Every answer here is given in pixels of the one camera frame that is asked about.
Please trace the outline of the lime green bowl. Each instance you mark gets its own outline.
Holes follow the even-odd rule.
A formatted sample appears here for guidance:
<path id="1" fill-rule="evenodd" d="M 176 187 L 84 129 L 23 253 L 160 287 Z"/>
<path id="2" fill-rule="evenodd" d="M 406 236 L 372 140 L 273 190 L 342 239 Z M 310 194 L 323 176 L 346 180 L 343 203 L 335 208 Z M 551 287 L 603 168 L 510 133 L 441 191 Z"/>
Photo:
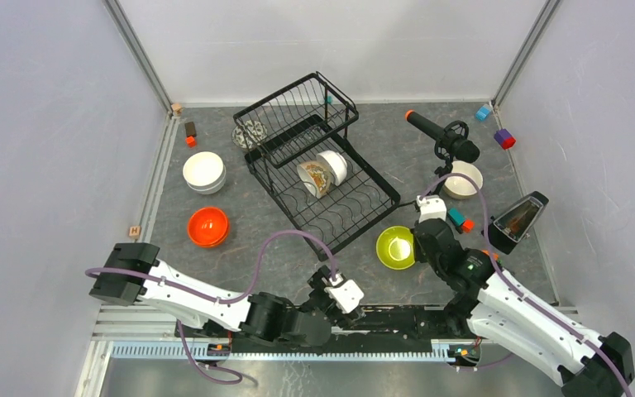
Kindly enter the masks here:
<path id="1" fill-rule="evenodd" d="M 376 241 L 375 251 L 380 262 L 391 270 L 406 270 L 416 262 L 413 234 L 405 226 L 383 230 Z"/>

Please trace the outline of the beige ceramic bowl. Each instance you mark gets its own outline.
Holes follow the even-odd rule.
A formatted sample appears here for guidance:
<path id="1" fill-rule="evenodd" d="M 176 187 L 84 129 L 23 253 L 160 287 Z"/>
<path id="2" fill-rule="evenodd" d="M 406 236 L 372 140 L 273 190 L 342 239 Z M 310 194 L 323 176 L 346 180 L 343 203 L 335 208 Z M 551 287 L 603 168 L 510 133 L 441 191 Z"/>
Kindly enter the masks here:
<path id="1" fill-rule="evenodd" d="M 460 160 L 452 162 L 452 173 L 465 175 L 449 177 L 443 186 L 444 192 L 453 199 L 469 199 L 477 195 L 476 190 L 482 190 L 484 178 L 479 169 Z"/>

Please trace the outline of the patterned cream bowl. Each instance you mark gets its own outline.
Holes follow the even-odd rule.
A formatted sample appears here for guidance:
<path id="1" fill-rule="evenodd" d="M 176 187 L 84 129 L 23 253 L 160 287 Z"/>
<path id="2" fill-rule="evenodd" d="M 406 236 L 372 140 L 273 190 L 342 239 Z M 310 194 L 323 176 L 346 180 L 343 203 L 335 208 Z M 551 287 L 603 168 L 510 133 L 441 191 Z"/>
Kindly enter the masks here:
<path id="1" fill-rule="evenodd" d="M 334 179 L 329 169 L 316 160 L 298 164 L 296 171 L 304 187 L 316 199 L 321 199 L 328 194 L 334 184 Z"/>

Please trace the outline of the orange bowl rack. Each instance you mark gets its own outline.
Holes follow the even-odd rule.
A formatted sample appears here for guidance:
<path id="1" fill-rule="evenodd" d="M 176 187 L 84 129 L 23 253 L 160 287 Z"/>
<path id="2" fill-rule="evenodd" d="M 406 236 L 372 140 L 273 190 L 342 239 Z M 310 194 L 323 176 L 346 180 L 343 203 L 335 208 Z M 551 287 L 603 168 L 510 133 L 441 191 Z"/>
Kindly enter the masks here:
<path id="1" fill-rule="evenodd" d="M 229 219 L 217 207 L 200 208 L 187 224 L 187 234 L 191 242 L 202 248 L 212 248 L 222 244 L 231 231 Z"/>

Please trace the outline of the white bowl grey rim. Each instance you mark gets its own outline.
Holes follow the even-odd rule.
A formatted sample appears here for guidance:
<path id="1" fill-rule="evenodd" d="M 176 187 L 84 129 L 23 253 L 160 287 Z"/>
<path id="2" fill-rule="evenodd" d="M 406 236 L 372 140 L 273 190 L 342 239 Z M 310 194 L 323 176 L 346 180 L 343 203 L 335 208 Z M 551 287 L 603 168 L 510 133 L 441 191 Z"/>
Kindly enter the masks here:
<path id="1" fill-rule="evenodd" d="M 191 190 L 193 190 L 196 193 L 209 195 L 209 194 L 215 194 L 219 192 L 221 188 L 225 185 L 226 180 L 227 179 L 225 177 L 222 177 L 216 180 L 213 184 L 209 184 L 206 186 L 195 186 L 190 183 L 187 183 L 187 185 L 191 188 Z"/>

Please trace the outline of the black wire dish rack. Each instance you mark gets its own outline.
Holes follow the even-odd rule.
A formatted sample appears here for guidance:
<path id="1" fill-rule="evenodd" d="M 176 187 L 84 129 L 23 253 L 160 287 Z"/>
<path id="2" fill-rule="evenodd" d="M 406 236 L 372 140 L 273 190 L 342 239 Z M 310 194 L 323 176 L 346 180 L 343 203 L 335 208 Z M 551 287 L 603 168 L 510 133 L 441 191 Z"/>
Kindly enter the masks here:
<path id="1" fill-rule="evenodd" d="M 245 162 L 324 261 L 392 213 L 399 193 L 348 140 L 355 103 L 312 72 L 233 116 Z"/>

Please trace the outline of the pink floral bowl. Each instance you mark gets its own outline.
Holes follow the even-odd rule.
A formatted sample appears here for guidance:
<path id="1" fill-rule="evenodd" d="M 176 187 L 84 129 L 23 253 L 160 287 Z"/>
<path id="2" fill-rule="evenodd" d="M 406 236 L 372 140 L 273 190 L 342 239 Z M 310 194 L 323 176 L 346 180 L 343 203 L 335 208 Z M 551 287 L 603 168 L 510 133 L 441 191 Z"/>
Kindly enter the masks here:
<path id="1" fill-rule="evenodd" d="M 234 128 L 233 143 L 243 150 L 253 150 L 267 138 L 267 128 L 260 121 L 247 120 Z"/>

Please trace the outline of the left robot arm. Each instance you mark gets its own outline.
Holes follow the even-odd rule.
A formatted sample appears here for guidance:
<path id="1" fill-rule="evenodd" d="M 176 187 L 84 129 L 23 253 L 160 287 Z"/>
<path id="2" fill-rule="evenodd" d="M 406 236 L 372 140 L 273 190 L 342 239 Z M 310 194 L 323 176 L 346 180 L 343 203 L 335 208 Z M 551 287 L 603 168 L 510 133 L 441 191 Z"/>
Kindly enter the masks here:
<path id="1" fill-rule="evenodd" d="M 360 286 L 326 266 L 309 279 L 308 299 L 296 305 L 266 292 L 244 294 L 202 282 L 159 259 L 159 252 L 150 243 L 116 244 L 104 266 L 85 271 L 94 279 L 90 296 L 119 306 L 146 304 L 207 337 L 227 330 L 266 346 L 320 347 L 334 327 L 364 316 Z"/>

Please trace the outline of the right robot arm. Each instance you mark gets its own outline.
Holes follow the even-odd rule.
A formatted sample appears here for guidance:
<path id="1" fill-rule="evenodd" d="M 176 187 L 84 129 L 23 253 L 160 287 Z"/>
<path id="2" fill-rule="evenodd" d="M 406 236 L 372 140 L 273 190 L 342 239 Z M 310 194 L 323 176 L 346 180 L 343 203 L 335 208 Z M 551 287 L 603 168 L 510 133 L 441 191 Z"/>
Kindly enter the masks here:
<path id="1" fill-rule="evenodd" d="M 603 336 L 526 289 L 488 253 L 463 248 L 441 219 L 413 228 L 415 258 L 455 293 L 444 324 L 504 347 L 561 387 L 564 396 L 627 396 L 635 378 L 632 348 L 616 332 Z"/>

